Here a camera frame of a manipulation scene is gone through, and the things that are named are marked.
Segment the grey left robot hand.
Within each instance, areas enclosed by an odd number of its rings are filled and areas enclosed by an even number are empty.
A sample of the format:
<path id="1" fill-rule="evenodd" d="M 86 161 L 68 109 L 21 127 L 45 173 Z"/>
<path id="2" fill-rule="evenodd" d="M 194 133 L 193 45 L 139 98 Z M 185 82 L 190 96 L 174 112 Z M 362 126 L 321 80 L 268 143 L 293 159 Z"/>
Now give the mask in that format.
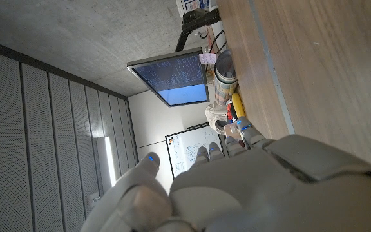
<path id="1" fill-rule="evenodd" d="M 166 191 L 148 153 L 121 176 L 83 231 L 371 231 L 371 164 L 308 137 L 243 137 L 198 150 Z"/>

